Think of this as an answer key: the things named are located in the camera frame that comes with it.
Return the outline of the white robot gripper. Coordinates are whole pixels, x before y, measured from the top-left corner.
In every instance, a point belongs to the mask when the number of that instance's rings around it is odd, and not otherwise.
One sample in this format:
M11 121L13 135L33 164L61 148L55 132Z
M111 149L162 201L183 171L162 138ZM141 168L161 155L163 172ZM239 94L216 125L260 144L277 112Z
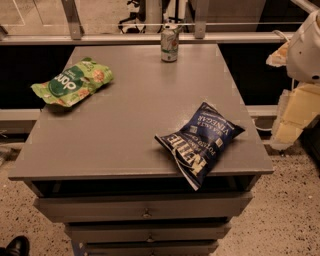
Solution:
M269 66L286 65L288 76L300 81L295 89L284 90L280 96L272 127L272 144L293 144L320 114L319 17L320 10L312 12L290 43L284 43L266 59Z

